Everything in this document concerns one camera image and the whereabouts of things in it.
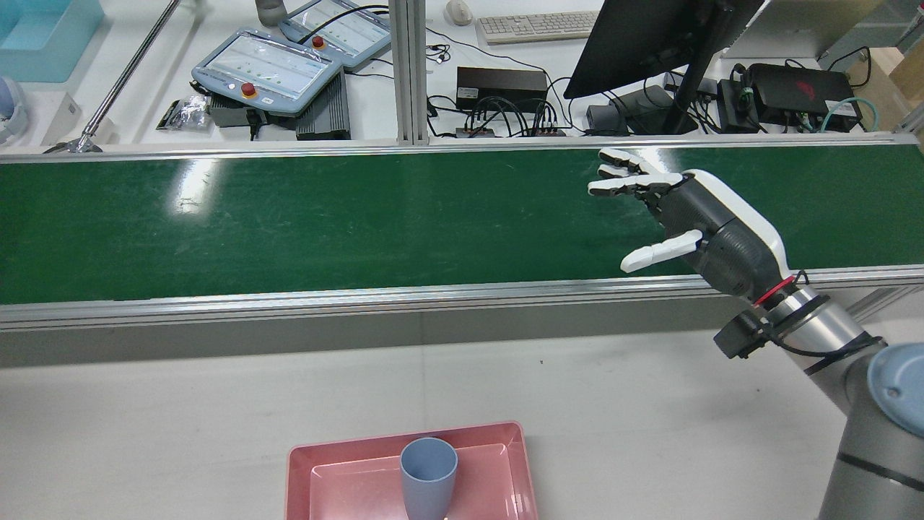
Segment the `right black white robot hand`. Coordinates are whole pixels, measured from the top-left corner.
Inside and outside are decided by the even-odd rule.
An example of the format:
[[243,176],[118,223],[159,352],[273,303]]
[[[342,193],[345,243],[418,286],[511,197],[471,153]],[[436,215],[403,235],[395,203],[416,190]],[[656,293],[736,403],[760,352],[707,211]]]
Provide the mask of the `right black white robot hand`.
[[617,148],[598,152],[593,196],[642,201],[666,237],[630,251],[626,273],[682,258],[718,292],[770,306],[796,291],[778,230],[737,192],[703,169],[672,171]]

